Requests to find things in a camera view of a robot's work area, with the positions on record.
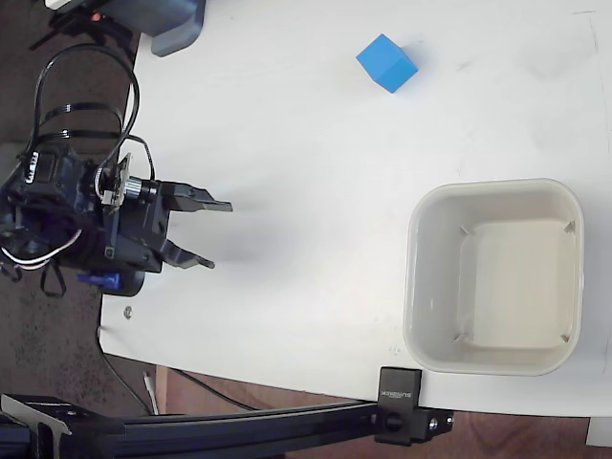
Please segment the black cable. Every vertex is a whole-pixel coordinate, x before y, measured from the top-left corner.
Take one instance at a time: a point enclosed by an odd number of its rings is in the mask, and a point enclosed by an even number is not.
[[[219,397],[220,399],[225,400],[229,404],[233,404],[234,406],[238,406],[239,408],[246,409],[247,411],[257,411],[257,408],[254,408],[254,407],[252,407],[252,406],[250,406],[248,404],[243,404],[242,402],[238,402],[237,400],[234,400],[233,398],[228,397],[225,394],[222,394],[218,390],[213,389],[212,387],[210,387],[205,382],[202,382],[202,381],[198,380],[197,378],[194,378],[193,376],[189,375],[188,373],[186,373],[183,370],[178,370],[176,368],[170,368],[170,369],[172,371],[174,371],[175,373],[181,375],[183,378],[187,378],[192,383],[198,384],[200,387],[202,387],[203,389],[207,390],[212,395],[215,395],[216,397]]]
[[[134,397],[134,400],[136,400],[136,402],[138,402],[138,404],[141,406],[141,408],[144,410],[144,412],[146,414],[148,414],[149,416],[153,416],[153,411],[151,410],[151,408],[149,408],[148,405],[141,399],[141,397],[134,391],[134,389],[132,389],[132,387],[130,387],[130,384],[128,384],[121,377],[121,375],[117,372],[115,367],[111,364],[111,362],[106,357],[106,354],[104,354],[104,351],[102,349],[102,345],[99,343],[99,330],[101,328],[101,324],[102,324],[102,305],[101,305],[101,302],[100,302],[99,311],[98,311],[98,330],[97,330],[97,335],[96,335],[96,346],[98,347],[99,354],[102,357],[102,360],[104,361],[104,363],[106,363],[106,366],[108,366],[108,369],[111,370],[111,373],[113,373],[113,375],[115,375],[115,377],[119,380],[121,385],[123,387],[125,387],[125,390],[127,390],[129,392],[129,394],[132,397]]]
[[[36,145],[38,144],[38,141],[39,141],[38,135],[40,131],[40,103],[41,103],[42,93],[43,93],[43,89],[45,86],[47,75],[49,74],[49,72],[51,71],[51,69],[54,67],[54,65],[57,62],[64,59],[67,55],[71,55],[73,53],[77,53],[80,51],[100,53],[102,55],[107,55],[111,57],[113,60],[115,60],[122,67],[122,69],[125,71],[125,73],[129,77],[130,83],[132,84],[132,90],[134,93],[133,94],[134,103],[132,104],[132,113],[130,115],[130,118],[128,119],[127,124],[125,125],[120,135],[118,136],[115,146],[110,151],[110,153],[106,156],[106,158],[100,163],[98,170],[101,170],[104,167],[106,167],[106,165],[113,159],[113,157],[117,154],[117,152],[119,151],[121,145],[123,144],[127,136],[129,136],[132,128],[134,127],[134,123],[136,122],[136,116],[138,115],[138,111],[139,111],[140,104],[141,104],[141,89],[136,79],[136,76],[134,75],[134,71],[131,68],[131,65],[128,62],[126,62],[123,59],[123,57],[121,57],[121,55],[114,52],[113,50],[104,48],[103,46],[92,45],[92,44],[81,44],[81,45],[75,45],[71,48],[67,48],[63,51],[60,51],[54,57],[52,57],[51,60],[45,66],[45,68],[42,70],[40,75],[38,76],[38,81],[36,82],[36,89],[34,92],[34,124],[32,128],[32,133],[30,134],[30,139],[28,140],[28,145],[26,146],[26,150],[24,151],[24,154],[22,157],[24,169],[27,169],[28,164],[30,163],[30,158],[32,156],[32,153],[34,149],[36,148]]]
[[[38,127],[42,127],[43,124],[45,124],[52,118],[80,111],[110,112],[115,115],[115,118],[117,118],[117,121],[119,122],[119,130],[121,131],[121,129],[123,128],[123,113],[121,112],[121,110],[117,107],[113,107],[111,105],[107,105],[106,103],[100,102],[68,103],[66,105],[62,105],[61,107],[54,108],[53,110],[47,112],[45,116],[40,119]]]
[[[98,139],[98,140],[111,140],[116,139],[120,134],[116,132],[108,132],[108,131],[95,131],[89,129],[64,129],[58,132],[50,132],[48,134],[41,134],[38,138],[41,142],[47,141],[56,141],[58,139],[68,140],[68,139]],[[149,161],[150,175],[149,180],[155,180],[155,165],[153,165],[153,157],[151,156],[151,150],[149,150],[149,145],[144,141],[144,139],[128,135],[126,137],[127,140],[141,143],[144,147],[144,151],[146,152],[146,158]]]

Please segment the plastic bin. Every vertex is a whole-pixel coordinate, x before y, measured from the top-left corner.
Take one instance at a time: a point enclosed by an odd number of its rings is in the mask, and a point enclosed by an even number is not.
[[[579,338],[583,217],[553,180],[441,186],[412,214],[404,338],[440,372],[543,375]]]

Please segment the blue cube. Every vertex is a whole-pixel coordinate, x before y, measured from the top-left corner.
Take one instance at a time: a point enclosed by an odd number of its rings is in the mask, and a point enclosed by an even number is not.
[[[357,60],[389,93],[395,93],[419,71],[402,48],[383,33],[357,56]]]

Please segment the white table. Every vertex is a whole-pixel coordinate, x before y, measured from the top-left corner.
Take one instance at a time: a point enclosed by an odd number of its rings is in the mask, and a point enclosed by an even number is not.
[[[169,237],[217,269],[164,268],[107,296],[106,352],[377,399],[403,338],[408,221],[436,186],[548,177],[581,200],[582,332],[543,377],[425,373],[421,404],[611,416],[612,3],[210,0],[190,48],[136,62],[159,178],[235,213],[175,213]],[[396,94],[355,56],[379,33],[420,72]],[[138,172],[146,161],[137,147]],[[130,305],[133,317],[123,309]]]

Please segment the dark floor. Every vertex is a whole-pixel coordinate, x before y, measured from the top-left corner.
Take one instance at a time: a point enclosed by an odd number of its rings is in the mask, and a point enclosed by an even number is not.
[[[44,1],[0,0],[0,142],[26,140],[33,125],[33,91],[51,56],[79,41],[65,36],[28,51],[47,31],[51,11]],[[101,55],[69,57],[51,72],[43,107],[69,102],[105,101],[121,109],[128,82],[117,64]],[[70,127],[112,128],[106,116],[65,119]],[[97,144],[88,151],[101,151]],[[105,367],[96,347],[100,295],[66,272],[63,299],[39,292],[39,273],[17,285],[0,276],[0,393],[44,394],[102,414],[142,414]],[[148,400],[142,371],[150,365],[110,358],[118,371]]]

